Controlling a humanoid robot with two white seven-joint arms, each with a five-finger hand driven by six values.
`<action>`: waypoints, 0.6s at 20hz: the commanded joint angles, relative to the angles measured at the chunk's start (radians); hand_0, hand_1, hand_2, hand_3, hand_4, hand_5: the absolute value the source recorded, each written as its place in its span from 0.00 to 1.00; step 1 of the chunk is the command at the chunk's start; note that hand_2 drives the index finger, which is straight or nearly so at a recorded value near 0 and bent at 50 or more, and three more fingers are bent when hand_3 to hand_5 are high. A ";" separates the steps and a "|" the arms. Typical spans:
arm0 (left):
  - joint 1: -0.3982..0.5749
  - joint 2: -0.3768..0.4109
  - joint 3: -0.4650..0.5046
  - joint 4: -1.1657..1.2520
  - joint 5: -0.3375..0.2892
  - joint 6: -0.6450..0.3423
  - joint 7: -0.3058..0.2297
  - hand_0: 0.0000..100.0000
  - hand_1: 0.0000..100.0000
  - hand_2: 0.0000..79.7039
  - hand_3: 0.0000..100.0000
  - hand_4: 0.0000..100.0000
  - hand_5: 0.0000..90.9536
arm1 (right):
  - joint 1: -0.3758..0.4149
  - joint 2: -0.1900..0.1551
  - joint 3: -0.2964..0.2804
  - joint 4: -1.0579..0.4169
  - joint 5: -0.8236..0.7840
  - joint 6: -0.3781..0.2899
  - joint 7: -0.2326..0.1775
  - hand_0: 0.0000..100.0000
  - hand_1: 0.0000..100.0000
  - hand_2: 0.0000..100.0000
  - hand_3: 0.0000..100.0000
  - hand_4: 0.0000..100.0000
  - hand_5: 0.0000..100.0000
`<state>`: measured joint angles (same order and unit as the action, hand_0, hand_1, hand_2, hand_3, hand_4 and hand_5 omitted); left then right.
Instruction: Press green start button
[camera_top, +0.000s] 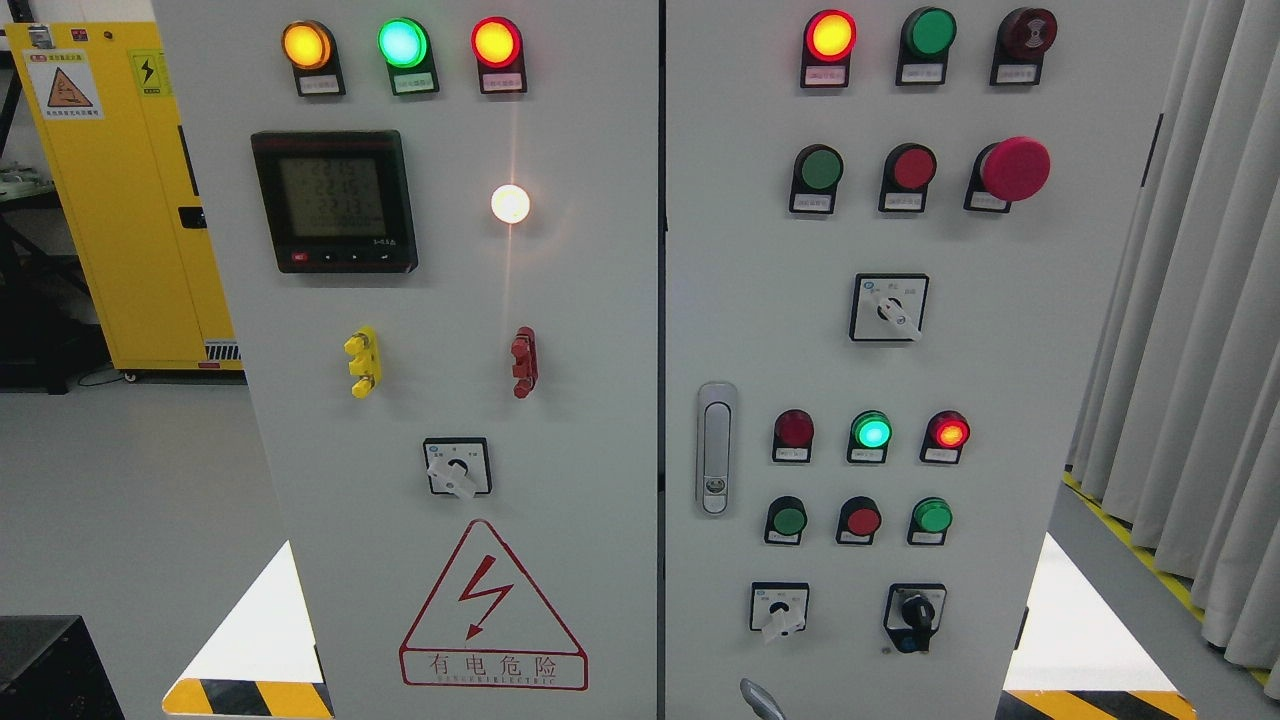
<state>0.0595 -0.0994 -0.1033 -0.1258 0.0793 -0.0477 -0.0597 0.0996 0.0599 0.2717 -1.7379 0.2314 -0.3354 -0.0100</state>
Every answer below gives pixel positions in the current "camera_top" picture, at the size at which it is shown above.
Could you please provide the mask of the silver robotic hand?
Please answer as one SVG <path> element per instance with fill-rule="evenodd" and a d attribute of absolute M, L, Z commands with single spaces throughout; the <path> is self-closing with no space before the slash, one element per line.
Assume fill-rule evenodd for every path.
<path fill-rule="evenodd" d="M 776 698 L 760 684 L 741 678 L 739 683 L 744 702 L 762 720 L 785 720 L 786 715 Z"/>

